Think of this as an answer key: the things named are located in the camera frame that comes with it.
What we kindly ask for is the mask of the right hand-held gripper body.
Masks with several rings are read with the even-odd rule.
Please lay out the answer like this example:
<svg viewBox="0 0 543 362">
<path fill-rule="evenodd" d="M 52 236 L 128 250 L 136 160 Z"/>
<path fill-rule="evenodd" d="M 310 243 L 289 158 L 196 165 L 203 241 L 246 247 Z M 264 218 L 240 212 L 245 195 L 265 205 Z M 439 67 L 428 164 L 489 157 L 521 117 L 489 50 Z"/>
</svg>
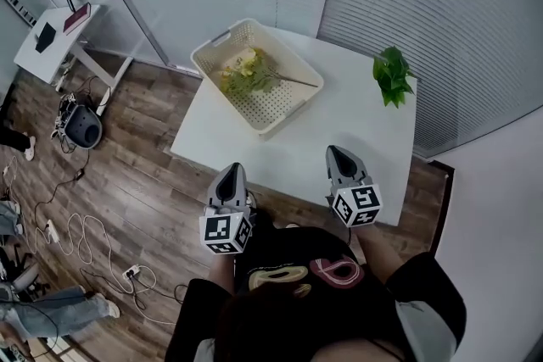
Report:
<svg viewBox="0 0 543 362">
<path fill-rule="evenodd" d="M 383 200 L 363 161 L 345 148 L 330 145 L 326 164 L 331 182 L 327 196 L 331 211 L 348 228 L 373 224 Z"/>
</svg>

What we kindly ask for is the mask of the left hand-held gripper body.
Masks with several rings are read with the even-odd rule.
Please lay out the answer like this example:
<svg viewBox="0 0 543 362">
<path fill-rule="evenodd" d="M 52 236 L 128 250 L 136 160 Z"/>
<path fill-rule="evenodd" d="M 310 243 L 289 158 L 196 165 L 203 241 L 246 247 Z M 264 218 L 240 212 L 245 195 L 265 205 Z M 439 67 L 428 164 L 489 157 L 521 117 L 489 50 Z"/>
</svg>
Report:
<svg viewBox="0 0 543 362">
<path fill-rule="evenodd" d="M 202 246 L 214 255 L 242 253 L 252 232 L 251 205 L 244 167 L 232 163 L 208 188 L 204 214 L 199 217 Z"/>
</svg>

